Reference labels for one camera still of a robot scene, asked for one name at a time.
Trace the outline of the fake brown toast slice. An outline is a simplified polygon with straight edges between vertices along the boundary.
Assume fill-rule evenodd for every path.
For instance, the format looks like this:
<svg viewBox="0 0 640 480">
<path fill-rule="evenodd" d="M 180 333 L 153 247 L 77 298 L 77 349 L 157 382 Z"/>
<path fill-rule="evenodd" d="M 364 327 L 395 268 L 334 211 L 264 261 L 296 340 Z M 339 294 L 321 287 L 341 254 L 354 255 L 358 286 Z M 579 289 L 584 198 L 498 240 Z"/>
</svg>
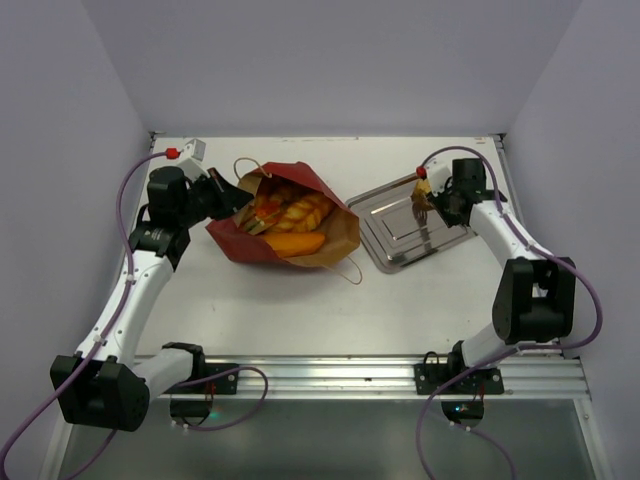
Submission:
<svg viewBox="0 0 640 480">
<path fill-rule="evenodd" d="M 413 202 L 423 202 L 428 200 L 431 193 L 431 186 L 427 179 L 418 179 L 411 194 Z"/>
</svg>

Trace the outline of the metal tongs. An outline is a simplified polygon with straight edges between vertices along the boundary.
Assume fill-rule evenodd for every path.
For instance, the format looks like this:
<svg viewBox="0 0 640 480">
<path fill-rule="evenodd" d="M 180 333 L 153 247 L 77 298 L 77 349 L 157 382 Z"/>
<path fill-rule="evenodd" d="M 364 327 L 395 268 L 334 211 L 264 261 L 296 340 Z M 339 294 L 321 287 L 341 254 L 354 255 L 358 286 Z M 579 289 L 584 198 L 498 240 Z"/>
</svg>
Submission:
<svg viewBox="0 0 640 480">
<path fill-rule="evenodd" d="M 434 207 L 429 201 L 431 187 L 427 179 L 418 179 L 411 194 L 412 212 L 414 218 L 424 225 L 428 219 L 428 213 Z"/>
</svg>

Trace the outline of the fake triangle sandwich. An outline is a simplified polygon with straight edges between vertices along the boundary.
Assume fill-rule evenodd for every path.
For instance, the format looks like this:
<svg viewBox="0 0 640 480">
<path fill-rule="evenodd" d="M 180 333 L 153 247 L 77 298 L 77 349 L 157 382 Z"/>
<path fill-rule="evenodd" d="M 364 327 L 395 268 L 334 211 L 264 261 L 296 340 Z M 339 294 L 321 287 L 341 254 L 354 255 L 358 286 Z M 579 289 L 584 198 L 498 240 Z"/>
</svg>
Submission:
<svg viewBox="0 0 640 480">
<path fill-rule="evenodd" d="M 250 235 L 258 235 L 275 225 L 282 213 L 280 201 L 271 201 L 267 197 L 254 199 L 240 223 L 240 229 Z"/>
</svg>

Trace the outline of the orange fake bread loaf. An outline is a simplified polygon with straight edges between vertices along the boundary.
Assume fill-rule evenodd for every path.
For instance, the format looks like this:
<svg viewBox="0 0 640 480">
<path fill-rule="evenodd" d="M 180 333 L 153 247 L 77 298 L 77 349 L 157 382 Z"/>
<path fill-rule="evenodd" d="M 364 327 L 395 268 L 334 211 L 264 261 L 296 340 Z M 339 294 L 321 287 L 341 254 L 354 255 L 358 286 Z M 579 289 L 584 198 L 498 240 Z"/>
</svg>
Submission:
<svg viewBox="0 0 640 480">
<path fill-rule="evenodd" d="M 264 233 L 260 237 L 280 258 L 314 254 L 326 241 L 326 236 L 320 232 Z"/>
</svg>

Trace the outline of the braided fake bread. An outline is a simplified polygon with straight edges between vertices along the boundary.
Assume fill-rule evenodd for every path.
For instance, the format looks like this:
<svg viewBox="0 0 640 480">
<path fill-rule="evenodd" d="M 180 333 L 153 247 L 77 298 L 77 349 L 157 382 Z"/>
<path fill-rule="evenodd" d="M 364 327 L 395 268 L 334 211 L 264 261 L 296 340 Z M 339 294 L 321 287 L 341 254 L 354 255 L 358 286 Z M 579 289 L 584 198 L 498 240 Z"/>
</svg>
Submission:
<svg viewBox="0 0 640 480">
<path fill-rule="evenodd" d="M 283 204 L 283 213 L 278 222 L 268 228 L 268 233 L 306 233 L 316 230 L 334 210 L 336 204 L 322 192 L 297 184 L 278 184 L 260 193 L 257 198 L 267 197 Z"/>
</svg>

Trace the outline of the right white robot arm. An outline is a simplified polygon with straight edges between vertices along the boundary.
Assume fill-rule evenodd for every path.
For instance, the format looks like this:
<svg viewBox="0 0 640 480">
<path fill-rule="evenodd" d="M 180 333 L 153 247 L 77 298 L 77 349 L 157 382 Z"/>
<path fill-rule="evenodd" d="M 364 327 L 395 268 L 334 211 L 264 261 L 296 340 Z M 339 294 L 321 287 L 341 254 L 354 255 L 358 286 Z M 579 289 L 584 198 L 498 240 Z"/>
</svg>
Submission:
<svg viewBox="0 0 640 480">
<path fill-rule="evenodd" d="M 573 327 L 576 280 L 549 259 L 513 217 L 507 198 L 487 187 L 478 158 L 451 166 L 429 166 L 429 203 L 447 227 L 466 227 L 489 247 L 502 275 L 493 300 L 491 323 L 457 342 L 447 355 L 445 379 L 451 389 L 468 392 L 481 380 L 493 356 L 525 344 L 543 344 L 569 335 Z"/>
</svg>

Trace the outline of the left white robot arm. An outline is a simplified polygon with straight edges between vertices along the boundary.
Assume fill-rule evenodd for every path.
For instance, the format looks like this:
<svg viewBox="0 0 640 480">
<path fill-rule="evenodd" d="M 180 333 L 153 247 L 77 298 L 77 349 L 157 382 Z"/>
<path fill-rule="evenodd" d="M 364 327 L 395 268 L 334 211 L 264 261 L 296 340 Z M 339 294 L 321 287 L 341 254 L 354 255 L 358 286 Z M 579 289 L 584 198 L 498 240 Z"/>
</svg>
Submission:
<svg viewBox="0 0 640 480">
<path fill-rule="evenodd" d="M 190 243 L 189 231 L 226 220 L 253 199 L 216 169 L 166 166 L 151 171 L 146 212 L 128 237 L 123 272 L 92 333 L 50 368 L 65 421 L 133 432 L 152 400 L 171 388 L 201 390 L 208 379 L 199 345 L 169 342 L 150 359 L 135 354 L 150 313 Z"/>
</svg>

